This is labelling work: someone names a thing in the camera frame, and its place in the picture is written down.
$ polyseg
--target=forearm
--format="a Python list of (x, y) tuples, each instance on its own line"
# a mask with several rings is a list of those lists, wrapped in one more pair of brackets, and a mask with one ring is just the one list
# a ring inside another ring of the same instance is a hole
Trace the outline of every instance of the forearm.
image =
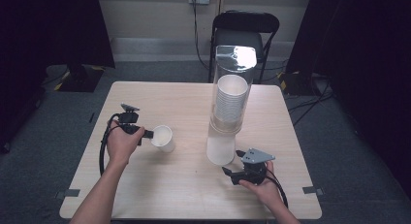
[(110, 223), (115, 192), (125, 166), (108, 163), (105, 172), (81, 203), (70, 223)]
[(271, 211), (280, 224), (297, 224), (300, 223), (297, 218), (285, 207), (282, 202), (268, 204), (267, 207)]

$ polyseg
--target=baseboard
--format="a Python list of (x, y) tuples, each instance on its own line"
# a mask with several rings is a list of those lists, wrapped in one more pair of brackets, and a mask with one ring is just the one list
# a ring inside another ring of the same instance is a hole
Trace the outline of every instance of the baseboard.
[[(269, 61), (283, 61), (290, 57), (294, 42), (272, 42)], [(111, 50), (114, 61), (194, 61), (198, 60), (192, 40), (113, 38)], [(209, 43), (199, 44), (204, 61), (209, 59)]]

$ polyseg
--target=wooden table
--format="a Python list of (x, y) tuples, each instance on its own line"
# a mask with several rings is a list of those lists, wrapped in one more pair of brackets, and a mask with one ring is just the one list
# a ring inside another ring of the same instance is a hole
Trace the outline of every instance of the wooden table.
[[(70, 189), (60, 210), (71, 218), (99, 179), (100, 140), (106, 123), (120, 104), (139, 107), (138, 125), (151, 130), (168, 125), (174, 132), (175, 150), (164, 153), (147, 139), (133, 153), (119, 182), (113, 219), (271, 219), (256, 196), (232, 185), (221, 167), (206, 157), (212, 84), (168, 82), (115, 82), (91, 134)], [(298, 219), (318, 219), (322, 212), (312, 186), (300, 145), (282, 94), (277, 86), (252, 85), (237, 149), (260, 149), (276, 157), (275, 174), (287, 195), (291, 212)], [(227, 166), (240, 171), (236, 157)]]

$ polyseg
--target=chair backrest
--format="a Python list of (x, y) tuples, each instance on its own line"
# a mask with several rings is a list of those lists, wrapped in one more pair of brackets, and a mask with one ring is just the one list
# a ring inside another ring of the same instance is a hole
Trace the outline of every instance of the chair backrest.
[(212, 23), (213, 31), (216, 28), (224, 28), (236, 31), (275, 33), (279, 26), (278, 18), (272, 14), (234, 10), (218, 15)]

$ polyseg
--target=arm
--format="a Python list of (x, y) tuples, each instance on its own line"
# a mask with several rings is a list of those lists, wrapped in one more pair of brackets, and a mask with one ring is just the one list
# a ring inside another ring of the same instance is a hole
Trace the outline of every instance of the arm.
[(143, 127), (134, 135), (128, 135), (121, 128), (115, 128), (111, 131), (107, 143), (110, 161), (106, 170), (81, 203), (70, 223), (111, 222), (112, 206), (118, 182), (143, 133)]
[[(274, 167), (272, 162), (267, 161), (267, 170), (273, 172), (273, 169)], [(269, 179), (264, 179), (260, 185), (255, 185), (246, 180), (240, 180), (239, 184), (255, 193), (260, 202), (269, 208), (269, 211), (271, 211), (278, 223), (300, 223), (297, 218), (285, 207), (278, 192), (278, 188)]]

